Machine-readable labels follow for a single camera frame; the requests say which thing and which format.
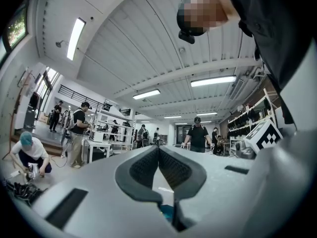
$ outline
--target railing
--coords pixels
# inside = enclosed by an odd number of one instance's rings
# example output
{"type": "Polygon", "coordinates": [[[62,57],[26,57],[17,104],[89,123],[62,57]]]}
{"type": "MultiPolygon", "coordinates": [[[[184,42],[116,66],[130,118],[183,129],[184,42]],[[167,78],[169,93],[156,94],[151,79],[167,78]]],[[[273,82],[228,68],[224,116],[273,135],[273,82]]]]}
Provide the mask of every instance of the railing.
{"type": "Polygon", "coordinates": [[[126,117],[128,117],[131,113],[131,109],[120,109],[119,111],[126,117]]]}
{"type": "Polygon", "coordinates": [[[95,109],[102,108],[104,110],[109,111],[110,107],[112,106],[112,105],[107,104],[107,103],[100,103],[98,101],[94,101],[93,99],[90,99],[90,98],[88,98],[80,93],[77,93],[77,92],[75,92],[75,91],[73,91],[73,90],[71,90],[68,87],[63,86],[63,85],[60,85],[58,92],[62,95],[69,97],[70,99],[75,100],[75,101],[78,101],[81,103],[88,102],[90,104],[90,106],[92,108],[95,108],[95,109]]]}

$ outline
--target tree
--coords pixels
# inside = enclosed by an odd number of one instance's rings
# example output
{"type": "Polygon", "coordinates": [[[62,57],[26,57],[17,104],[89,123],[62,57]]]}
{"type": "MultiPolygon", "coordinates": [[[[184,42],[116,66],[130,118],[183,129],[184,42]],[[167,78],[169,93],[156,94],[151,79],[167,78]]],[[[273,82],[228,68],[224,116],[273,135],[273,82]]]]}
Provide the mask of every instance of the tree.
{"type": "Polygon", "coordinates": [[[25,8],[20,11],[16,19],[9,25],[8,27],[8,40],[10,46],[14,45],[14,43],[25,34],[25,8]]]}

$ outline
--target camera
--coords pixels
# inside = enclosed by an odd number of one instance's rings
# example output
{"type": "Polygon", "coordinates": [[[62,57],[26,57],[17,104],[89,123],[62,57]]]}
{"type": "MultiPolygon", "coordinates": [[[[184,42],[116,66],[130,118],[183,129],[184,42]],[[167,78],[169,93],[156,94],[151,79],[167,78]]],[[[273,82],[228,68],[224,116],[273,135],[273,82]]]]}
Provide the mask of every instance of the camera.
{"type": "Polygon", "coordinates": [[[185,42],[188,42],[190,44],[194,44],[195,43],[195,38],[194,36],[180,30],[179,33],[178,33],[178,38],[185,41],[185,42]]]}

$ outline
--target sneaker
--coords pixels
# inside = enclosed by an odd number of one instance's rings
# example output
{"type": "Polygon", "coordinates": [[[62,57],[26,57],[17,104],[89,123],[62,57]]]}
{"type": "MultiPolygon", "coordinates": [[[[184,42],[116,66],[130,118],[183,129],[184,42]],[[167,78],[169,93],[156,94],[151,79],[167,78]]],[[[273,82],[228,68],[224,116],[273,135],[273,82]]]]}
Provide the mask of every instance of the sneaker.
{"type": "Polygon", "coordinates": [[[81,165],[79,164],[76,164],[76,165],[69,165],[71,168],[76,168],[76,169],[79,169],[81,168],[81,165]]]}

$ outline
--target cable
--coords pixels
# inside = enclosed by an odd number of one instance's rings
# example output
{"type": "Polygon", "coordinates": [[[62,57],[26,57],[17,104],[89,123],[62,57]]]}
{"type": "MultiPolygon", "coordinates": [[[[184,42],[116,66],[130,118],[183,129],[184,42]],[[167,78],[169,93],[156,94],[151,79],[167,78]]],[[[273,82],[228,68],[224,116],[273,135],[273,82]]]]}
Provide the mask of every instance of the cable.
{"type": "Polygon", "coordinates": [[[58,166],[59,168],[65,167],[65,165],[66,165],[66,163],[67,163],[67,158],[68,158],[68,157],[66,157],[66,161],[65,161],[65,164],[64,164],[63,166],[59,166],[59,165],[56,163],[56,161],[53,160],[53,157],[55,157],[55,156],[51,156],[51,160],[54,161],[54,163],[55,163],[56,166],[58,166]]]}

